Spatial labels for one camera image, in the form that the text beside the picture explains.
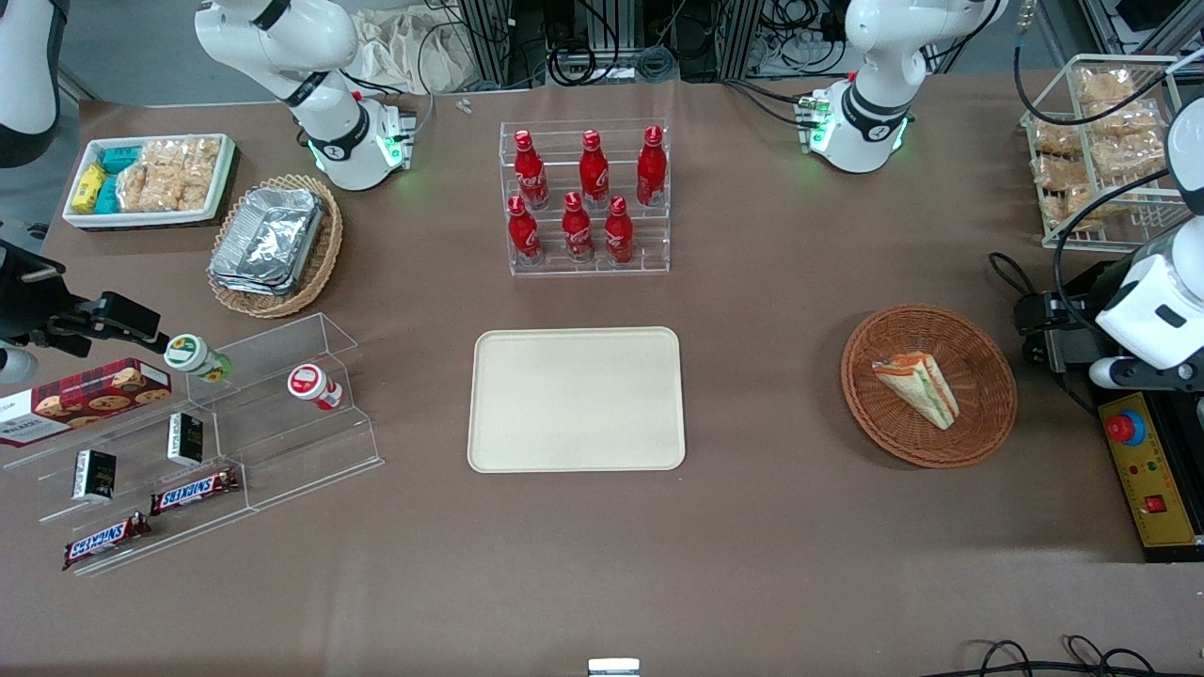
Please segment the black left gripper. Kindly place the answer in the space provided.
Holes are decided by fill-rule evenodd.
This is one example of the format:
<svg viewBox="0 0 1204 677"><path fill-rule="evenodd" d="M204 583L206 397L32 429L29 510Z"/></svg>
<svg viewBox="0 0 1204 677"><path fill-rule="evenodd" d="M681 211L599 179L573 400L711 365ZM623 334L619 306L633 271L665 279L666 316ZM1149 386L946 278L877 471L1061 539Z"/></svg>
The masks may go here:
<svg viewBox="0 0 1204 677"><path fill-rule="evenodd" d="M1023 295L1013 306L1016 332L1072 331L1081 326L1072 318L1070 308L1084 311L1084 295L1074 294L1066 301L1057 292Z"/></svg>

